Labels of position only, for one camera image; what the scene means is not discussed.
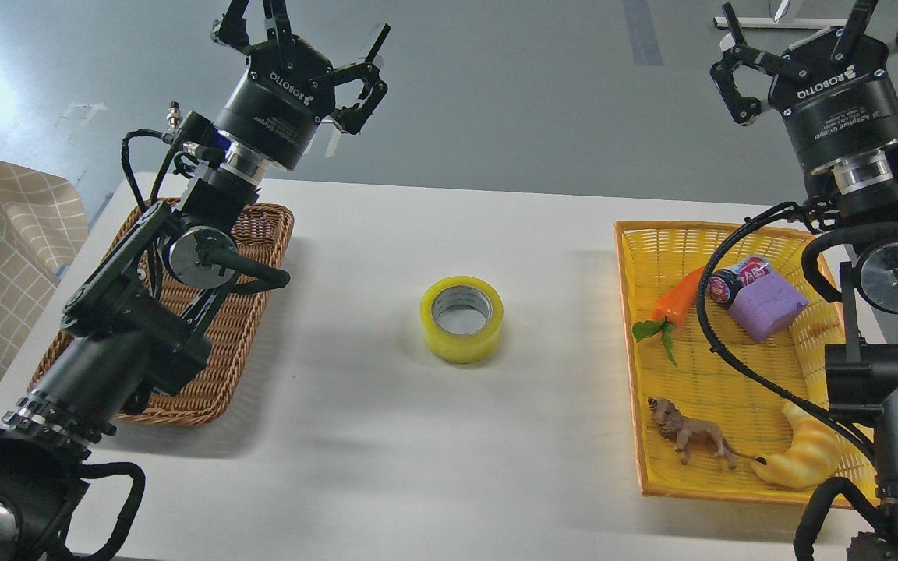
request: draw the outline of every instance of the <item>yellow wicker basket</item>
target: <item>yellow wicker basket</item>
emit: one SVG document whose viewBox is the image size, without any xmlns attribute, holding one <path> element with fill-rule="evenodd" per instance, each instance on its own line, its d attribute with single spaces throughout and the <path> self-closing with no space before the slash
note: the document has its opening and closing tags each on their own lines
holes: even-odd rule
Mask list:
<svg viewBox="0 0 898 561">
<path fill-rule="evenodd" d="M 671 333 L 677 367 L 667 360 L 660 337 L 637 344 L 631 334 L 633 323 L 649 319 L 653 303 L 685 274 L 705 265 L 738 226 L 688 221 L 617 221 L 614 225 L 639 486 L 644 495 L 804 505 L 812 487 L 793 490 L 763 482 L 748 460 L 739 460 L 739 467 L 730 470 L 726 461 L 699 446 L 692 451 L 691 462 L 681 465 L 674 445 L 659 435 L 649 418 L 646 398 L 666 397 L 689 418 L 719 423 L 730 443 L 746 454 L 783 452 L 791 444 L 791 428 L 781 413 L 783 399 L 710 352 L 695 312 Z M 844 336 L 838 306 L 823 301 L 802 277 L 801 253 L 810 239 L 809 234 L 789 228 L 762 228 L 735 245 L 720 262 L 720 266 L 728 266 L 761 253 L 777 273 L 809 298 L 808 308 L 787 331 L 755 344 L 726 310 L 712 301 L 706 309 L 716 333 L 746 365 L 787 390 L 826 406 L 823 345 L 840 344 Z M 875 496 L 875 471 L 843 438 L 839 465 L 837 475 L 851 479 L 865 496 Z M 835 504 L 848 507 L 843 498 Z"/>
</svg>

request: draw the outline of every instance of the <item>tape core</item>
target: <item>tape core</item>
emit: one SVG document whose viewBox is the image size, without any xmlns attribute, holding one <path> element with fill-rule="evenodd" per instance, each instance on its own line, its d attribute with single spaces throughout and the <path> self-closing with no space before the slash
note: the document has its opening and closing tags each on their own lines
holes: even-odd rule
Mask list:
<svg viewBox="0 0 898 561">
<path fill-rule="evenodd" d="M 474 330 L 459 331 L 454 328 L 456 327 L 455 324 L 450 326 L 449 322 L 446 322 L 446 319 L 448 319 L 448 317 L 446 317 L 447 312 L 460 312 L 461 310 L 468 309 L 480 313 L 480 315 L 484 317 L 484 322 Z M 447 333 L 456 335 L 472 335 L 474 333 L 480 333 L 480 331 L 487 326 L 493 312 L 494 305 L 491 305 L 490 299 L 487 298 L 487 295 L 485 295 L 484 292 L 477 290 L 477 288 L 467 287 L 467 285 L 462 284 L 457 284 L 455 287 L 449 287 L 446 288 L 446 290 L 439 292 L 438 296 L 435 297 L 432 302 L 432 317 L 435 319 L 435 324 L 438 324 L 438 327 L 441 327 L 442 330 L 447 331 Z"/>
</svg>

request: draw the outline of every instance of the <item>yellow tape roll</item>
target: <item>yellow tape roll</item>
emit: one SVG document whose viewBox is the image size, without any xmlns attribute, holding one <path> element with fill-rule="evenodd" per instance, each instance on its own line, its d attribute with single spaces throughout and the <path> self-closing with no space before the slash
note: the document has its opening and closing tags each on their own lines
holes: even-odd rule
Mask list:
<svg viewBox="0 0 898 561">
<path fill-rule="evenodd" d="M 456 309 L 474 309 L 487 323 L 476 333 L 456 334 L 438 323 L 439 316 Z M 421 327 L 425 344 L 438 358 L 457 365 L 477 362 L 491 354 L 501 337 L 505 316 L 501 297 L 476 277 L 449 277 L 432 284 L 421 298 Z"/>
</svg>

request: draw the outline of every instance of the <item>gray floor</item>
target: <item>gray floor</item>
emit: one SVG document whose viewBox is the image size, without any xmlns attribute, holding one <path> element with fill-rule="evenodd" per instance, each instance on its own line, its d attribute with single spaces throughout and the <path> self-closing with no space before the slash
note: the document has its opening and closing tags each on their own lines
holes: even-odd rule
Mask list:
<svg viewBox="0 0 898 561">
<path fill-rule="evenodd" d="M 0 1 L 0 159 L 75 182 L 90 217 L 122 180 L 118 142 L 164 128 L 169 100 L 213 118 L 242 56 L 210 42 L 227 0 Z M 259 2 L 249 31 L 263 36 Z M 751 127 L 728 117 L 708 71 L 723 31 L 719 0 L 453 2 L 290 0 L 296 34 L 336 65 L 377 21 L 393 28 L 390 93 L 359 137 L 327 156 L 322 127 L 295 173 L 271 177 L 452 189 L 777 203 L 804 198 L 774 111 Z M 742 16 L 766 0 L 737 0 Z M 846 17 L 853 2 L 806 2 L 805 17 Z M 869 28 L 898 28 L 898 2 Z M 749 31 L 780 52 L 808 31 Z M 898 89 L 898 56 L 889 64 Z M 737 75 L 748 95 L 767 79 Z M 345 103 L 357 86 L 346 86 Z M 136 170 L 164 147 L 142 139 Z M 898 338 L 891 327 L 891 338 Z"/>
</svg>

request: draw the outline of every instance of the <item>toy bread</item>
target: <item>toy bread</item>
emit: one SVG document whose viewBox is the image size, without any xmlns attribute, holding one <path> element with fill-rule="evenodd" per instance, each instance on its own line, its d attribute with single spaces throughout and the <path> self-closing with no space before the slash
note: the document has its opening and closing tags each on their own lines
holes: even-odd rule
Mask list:
<svg viewBox="0 0 898 561">
<path fill-rule="evenodd" d="M 767 465 L 751 462 L 751 469 L 768 483 L 799 489 L 823 482 L 837 470 L 839 441 L 832 429 L 785 401 L 781 412 L 792 425 L 792 447 L 767 456 Z"/>
</svg>

